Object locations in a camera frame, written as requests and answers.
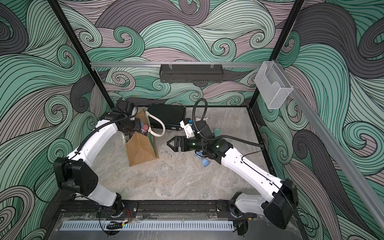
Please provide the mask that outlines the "pink hourglass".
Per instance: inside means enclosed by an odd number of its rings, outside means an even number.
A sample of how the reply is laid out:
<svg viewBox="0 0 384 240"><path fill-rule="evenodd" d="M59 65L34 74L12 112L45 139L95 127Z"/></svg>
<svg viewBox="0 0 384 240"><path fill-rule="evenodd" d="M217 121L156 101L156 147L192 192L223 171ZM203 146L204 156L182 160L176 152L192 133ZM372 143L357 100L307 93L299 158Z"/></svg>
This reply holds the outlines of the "pink hourglass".
<svg viewBox="0 0 384 240"><path fill-rule="evenodd" d="M142 128L140 129L140 134L142 135L147 135L149 131L149 126L148 125L143 125Z"/></svg>

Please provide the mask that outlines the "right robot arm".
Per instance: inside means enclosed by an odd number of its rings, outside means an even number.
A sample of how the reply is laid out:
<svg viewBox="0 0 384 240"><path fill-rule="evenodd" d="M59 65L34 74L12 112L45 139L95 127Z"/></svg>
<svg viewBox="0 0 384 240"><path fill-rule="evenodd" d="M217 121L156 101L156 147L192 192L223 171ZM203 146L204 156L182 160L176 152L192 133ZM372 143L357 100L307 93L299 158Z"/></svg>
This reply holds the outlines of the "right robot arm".
<svg viewBox="0 0 384 240"><path fill-rule="evenodd" d="M192 118L181 121L185 131L184 136L176 136L167 141L167 146L174 152L194 151L203 158L216 161L218 164L232 170L258 191L258 195L236 193L229 201L227 211L242 224L246 215L265 217L270 223L280 229L286 229L294 216L298 205L297 186L293 181L280 178L264 171L248 160L229 141L264 149L259 143L253 143L233 136L215 136L204 120L196 120L196 108L200 102L208 109L208 102L200 98L195 102Z"/></svg>

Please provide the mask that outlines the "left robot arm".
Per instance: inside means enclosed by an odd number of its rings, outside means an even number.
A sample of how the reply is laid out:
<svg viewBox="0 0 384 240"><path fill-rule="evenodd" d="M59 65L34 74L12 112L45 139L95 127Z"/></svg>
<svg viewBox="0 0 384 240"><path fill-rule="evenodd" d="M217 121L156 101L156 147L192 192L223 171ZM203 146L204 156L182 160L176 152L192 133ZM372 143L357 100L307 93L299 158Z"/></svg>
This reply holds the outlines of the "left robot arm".
<svg viewBox="0 0 384 240"><path fill-rule="evenodd" d="M60 190L78 194L109 208L112 215L119 215L124 208L120 194L104 187L92 169L95 158L108 140L117 132L129 134L140 129L135 117L138 107L119 99L110 112L98 120L95 128L67 157L54 161L54 173Z"/></svg>

